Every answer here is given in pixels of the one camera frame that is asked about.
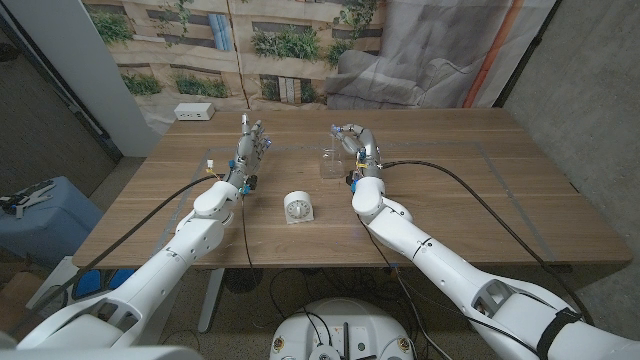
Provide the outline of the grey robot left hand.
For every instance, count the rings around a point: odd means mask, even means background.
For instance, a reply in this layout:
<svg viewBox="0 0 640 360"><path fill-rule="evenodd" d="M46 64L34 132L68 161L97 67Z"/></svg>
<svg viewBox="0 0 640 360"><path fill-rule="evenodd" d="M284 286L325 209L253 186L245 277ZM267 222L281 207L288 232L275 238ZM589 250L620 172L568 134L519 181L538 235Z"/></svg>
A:
<svg viewBox="0 0 640 360"><path fill-rule="evenodd" d="M239 139L234 158L229 161L230 171L224 181L234 185L240 194L248 194L257 186L257 171L264 152L270 147L271 140L264 136L262 122L257 120L250 125L247 113L241 116L242 135Z"/></svg>

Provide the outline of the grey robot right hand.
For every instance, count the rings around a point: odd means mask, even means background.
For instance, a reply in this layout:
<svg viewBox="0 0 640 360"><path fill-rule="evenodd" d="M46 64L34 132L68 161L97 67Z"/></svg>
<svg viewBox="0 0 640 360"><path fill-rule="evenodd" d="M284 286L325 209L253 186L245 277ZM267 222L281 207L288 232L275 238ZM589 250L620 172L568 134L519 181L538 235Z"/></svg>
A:
<svg viewBox="0 0 640 360"><path fill-rule="evenodd" d="M332 125L330 131L342 143L346 152L355 156L356 169L347 178L349 185L355 185L363 177L381 177L379 147L369 129L356 124L346 124Z"/></svg>

